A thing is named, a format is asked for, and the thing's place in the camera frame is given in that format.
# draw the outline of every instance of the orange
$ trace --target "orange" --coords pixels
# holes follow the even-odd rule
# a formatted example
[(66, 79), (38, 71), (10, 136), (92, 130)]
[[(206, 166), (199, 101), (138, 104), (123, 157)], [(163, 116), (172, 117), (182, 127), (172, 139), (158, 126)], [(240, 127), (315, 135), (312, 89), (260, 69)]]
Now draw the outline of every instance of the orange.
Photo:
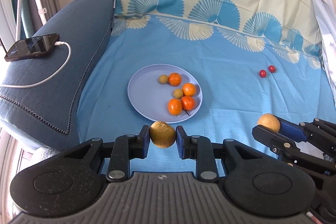
[(168, 102), (168, 111), (172, 115), (179, 115), (182, 112), (182, 103), (179, 99), (171, 99)]
[(182, 86), (184, 96), (194, 96), (196, 93), (196, 87), (192, 83), (186, 83)]
[(183, 109), (187, 111), (193, 110), (196, 105), (195, 99), (191, 96), (183, 96), (181, 99), (181, 103)]
[(178, 86), (182, 82), (182, 77), (177, 72), (173, 72), (169, 75), (168, 82), (172, 86)]

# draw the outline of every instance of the sofa armrest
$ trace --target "sofa armrest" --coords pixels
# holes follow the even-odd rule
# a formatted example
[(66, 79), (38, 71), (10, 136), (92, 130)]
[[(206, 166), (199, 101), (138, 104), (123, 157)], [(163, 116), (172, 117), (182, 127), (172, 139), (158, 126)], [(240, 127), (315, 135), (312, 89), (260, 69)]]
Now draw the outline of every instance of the sofa armrest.
[[(59, 150), (79, 142), (77, 105), (90, 73), (110, 37), (114, 0), (74, 0), (36, 34), (59, 33), (72, 55), (67, 65), (46, 83), (27, 89), (0, 88), (0, 126), (31, 149)], [(68, 55), (55, 47), (44, 58), (12, 62), (3, 84), (29, 85), (55, 72)]]

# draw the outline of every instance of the black smartphone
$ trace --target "black smartphone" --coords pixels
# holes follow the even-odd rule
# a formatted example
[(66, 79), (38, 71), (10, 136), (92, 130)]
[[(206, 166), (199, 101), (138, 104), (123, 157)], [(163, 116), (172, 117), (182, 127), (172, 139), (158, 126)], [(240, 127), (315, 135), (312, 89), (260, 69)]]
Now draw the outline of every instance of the black smartphone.
[(45, 56), (58, 40), (59, 34), (53, 33), (16, 41), (7, 52), (5, 60), (9, 62)]

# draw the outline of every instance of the screw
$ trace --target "screw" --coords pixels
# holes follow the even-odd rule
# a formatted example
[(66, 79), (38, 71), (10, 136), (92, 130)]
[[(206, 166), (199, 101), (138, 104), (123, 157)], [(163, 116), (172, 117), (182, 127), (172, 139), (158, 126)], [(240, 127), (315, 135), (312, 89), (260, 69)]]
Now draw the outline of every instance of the screw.
[(206, 180), (212, 180), (217, 178), (217, 174), (212, 171), (204, 171), (201, 173), (201, 178)]
[(125, 176), (125, 173), (120, 170), (113, 170), (109, 172), (109, 178), (110, 179), (121, 179)]

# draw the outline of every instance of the purple plate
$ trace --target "purple plate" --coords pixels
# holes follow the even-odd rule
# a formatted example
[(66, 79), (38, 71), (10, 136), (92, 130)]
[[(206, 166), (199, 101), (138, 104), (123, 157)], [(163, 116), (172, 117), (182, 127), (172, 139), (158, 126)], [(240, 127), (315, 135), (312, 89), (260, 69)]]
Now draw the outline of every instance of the purple plate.
[[(182, 83), (179, 86), (160, 84), (160, 75), (169, 76), (177, 72), (182, 76)], [(175, 89), (181, 89), (185, 83), (192, 83), (196, 86), (196, 94), (193, 96), (196, 102), (195, 108), (189, 111), (182, 111), (179, 115), (171, 115), (168, 112), (167, 104), (173, 97)], [(175, 123), (188, 120), (199, 110), (202, 104), (202, 90), (196, 79), (185, 70), (166, 64), (155, 64), (138, 70), (130, 79), (127, 87), (128, 98), (137, 112), (152, 121), (163, 121)]]

